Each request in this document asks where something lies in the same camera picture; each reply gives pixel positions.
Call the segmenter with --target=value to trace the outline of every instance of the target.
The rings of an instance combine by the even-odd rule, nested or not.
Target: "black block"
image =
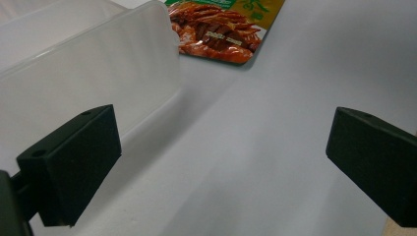
[[[120,155],[112,105],[83,112],[19,155],[43,224],[75,225]]]
[[[364,112],[336,109],[328,158],[403,227],[417,227],[417,138]]]

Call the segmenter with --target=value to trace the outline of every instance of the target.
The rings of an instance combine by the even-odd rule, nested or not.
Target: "snack bag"
[[[183,54],[232,63],[252,58],[284,0],[168,0]]]

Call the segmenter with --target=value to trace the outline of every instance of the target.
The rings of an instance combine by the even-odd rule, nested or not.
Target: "translucent plastic bin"
[[[31,26],[41,26],[45,14],[55,15],[56,21],[68,25],[64,24],[66,18],[74,20],[75,15],[55,13],[57,9],[71,10],[63,6],[77,2],[83,4],[58,2],[1,26],[0,41],[8,37],[7,30],[18,30],[12,26],[26,27],[14,32],[19,36],[24,36]],[[162,3],[150,1],[126,10],[110,2],[93,2],[101,10],[108,4],[115,11],[108,14],[110,17],[95,15],[93,21],[65,30],[65,35],[83,32],[0,73],[0,164],[10,174],[18,171],[15,158],[20,152],[77,114],[113,104],[123,138],[180,86],[178,42]],[[20,39],[13,46],[29,48],[25,43],[19,44]],[[0,44],[0,53],[7,50]],[[29,48],[26,54],[34,50]]]

